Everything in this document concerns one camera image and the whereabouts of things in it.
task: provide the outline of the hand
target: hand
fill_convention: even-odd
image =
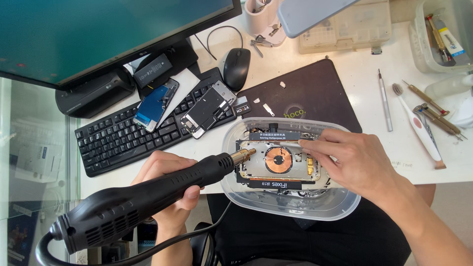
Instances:
[[[179,157],[172,153],[155,151],[143,164],[131,185],[191,167],[196,162],[196,160]],[[179,234],[185,227],[184,223],[189,213],[199,201],[200,190],[199,186],[191,186],[185,191],[182,199],[153,215],[158,227],[168,232],[175,232],[176,235]]]
[[[375,204],[407,181],[396,173],[375,135],[325,129],[319,140],[299,140],[299,144],[320,162],[330,178]]]

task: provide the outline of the computer mouse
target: computer mouse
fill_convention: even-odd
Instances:
[[[250,67],[251,52],[245,48],[233,48],[228,52],[223,67],[223,81],[232,91],[239,91],[245,84]]]

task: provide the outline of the clear plastic container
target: clear plastic container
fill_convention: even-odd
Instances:
[[[427,36],[425,16],[440,8],[445,8],[442,21],[445,22],[468,56],[472,58],[473,31],[471,31],[471,25],[473,16],[471,14],[473,14],[473,2],[470,0],[425,0],[418,4],[416,16],[409,24],[409,40],[415,66],[423,73],[458,73],[473,70],[473,64],[447,67],[440,65],[434,59]]]
[[[235,141],[247,140],[245,131],[249,128],[268,128],[269,123],[278,123],[278,132],[296,131],[320,134],[326,128],[348,131],[337,124],[291,118],[250,117],[236,122],[225,135],[222,152],[236,151]],[[350,214],[361,197],[346,188],[330,188],[325,193],[314,191],[314,197],[278,195],[276,189],[249,188],[237,183],[235,173],[220,182],[227,197],[235,204],[265,213],[296,218],[335,221]]]
[[[391,38],[388,0],[361,0],[299,36],[299,53],[381,46]]]

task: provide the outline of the white toothbrush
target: white toothbrush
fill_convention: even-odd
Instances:
[[[409,116],[409,121],[411,122],[411,125],[415,132],[417,133],[417,136],[419,137],[420,141],[422,144],[424,144],[424,147],[427,149],[429,152],[430,156],[432,159],[435,161],[435,169],[445,169],[447,168],[442,161],[442,157],[440,156],[440,153],[438,152],[437,148],[435,147],[434,142],[429,136],[429,133],[425,129],[424,125],[422,122],[414,115],[413,112],[409,109],[407,106],[406,102],[404,102],[404,99],[401,97],[403,93],[403,88],[399,84],[393,84],[393,91],[397,95],[397,98],[403,105],[404,109],[407,112],[407,115]]]

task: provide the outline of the desk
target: desk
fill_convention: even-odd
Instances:
[[[463,135],[469,141],[459,142],[455,137],[447,135],[445,132],[432,125],[438,149],[447,166],[444,170],[434,170],[434,162],[418,139],[411,125],[408,116],[402,108],[399,100],[391,90],[391,84],[402,83],[401,79],[411,82],[419,89],[424,89],[427,85],[447,78],[449,74],[424,74],[417,70],[412,59],[411,47],[408,36],[409,22],[393,24],[393,36],[382,46],[381,55],[371,55],[371,49],[359,49],[354,51],[299,54],[297,39],[287,38],[279,47],[260,48],[264,54],[261,58],[251,47],[252,37],[245,31],[244,18],[238,16],[202,31],[197,36],[206,43],[205,40],[209,32],[222,25],[231,25],[240,30],[243,35],[243,47],[251,51],[251,64],[248,78],[243,89],[253,87],[257,84],[273,79],[282,74],[296,70],[318,60],[326,55],[335,64],[338,75],[348,98],[353,106],[355,114],[363,128],[363,132],[376,134],[383,144],[387,155],[391,161],[398,161],[408,165],[398,167],[397,171],[407,177],[413,184],[448,183],[473,181],[473,131],[464,130]],[[193,47],[199,56],[198,64],[201,72],[218,66],[223,70],[224,60],[231,48],[240,47],[240,38],[231,28],[222,28],[215,31],[209,39],[210,50],[219,60],[215,61],[202,48],[201,44],[191,37]],[[385,116],[383,113],[383,103],[378,85],[378,68],[381,69],[383,79],[386,84],[386,92],[393,121],[393,132],[388,132],[386,128]],[[404,100],[409,107],[423,103],[415,94],[404,86]],[[109,115],[121,108],[139,101],[138,93],[114,105],[92,119],[82,119],[81,126],[91,123],[105,115]],[[452,102],[442,103],[444,108],[454,109]],[[220,126],[207,132],[201,139],[189,139],[180,144],[167,149],[167,152],[176,153],[180,156],[201,160],[212,154],[221,153],[221,142],[227,130],[233,123]],[[81,166],[81,198],[84,199],[90,194],[112,186],[128,186],[134,179],[145,160],[135,162],[118,170],[100,175],[95,178],[88,178],[84,167]],[[207,186],[202,193],[221,193],[220,184]]]

